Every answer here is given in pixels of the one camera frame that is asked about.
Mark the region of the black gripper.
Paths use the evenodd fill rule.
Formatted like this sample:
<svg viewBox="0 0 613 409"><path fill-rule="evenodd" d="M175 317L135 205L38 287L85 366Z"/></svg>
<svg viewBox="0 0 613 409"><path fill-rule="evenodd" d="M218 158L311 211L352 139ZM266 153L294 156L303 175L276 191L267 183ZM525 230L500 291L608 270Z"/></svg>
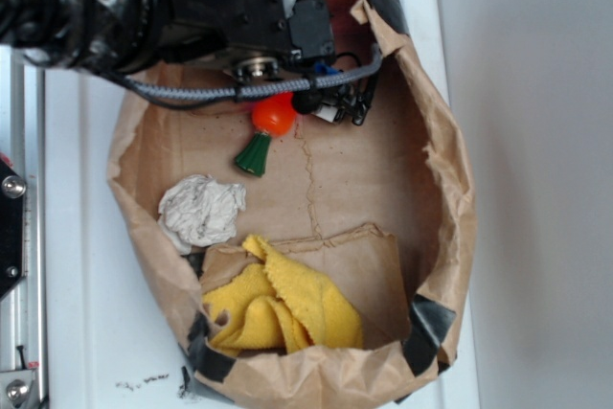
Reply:
<svg viewBox="0 0 613 409"><path fill-rule="evenodd" d="M162 59L247 81L335 61L325 0L166 0Z"/></svg>

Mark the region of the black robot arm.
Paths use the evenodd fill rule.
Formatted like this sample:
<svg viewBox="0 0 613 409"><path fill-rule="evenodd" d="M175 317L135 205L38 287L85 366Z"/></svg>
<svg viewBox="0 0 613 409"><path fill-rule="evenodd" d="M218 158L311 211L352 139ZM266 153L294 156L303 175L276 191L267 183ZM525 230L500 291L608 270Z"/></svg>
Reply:
<svg viewBox="0 0 613 409"><path fill-rule="evenodd" d="M247 80L336 57L325 0L1 0L1 41L36 66L95 75L166 62Z"/></svg>

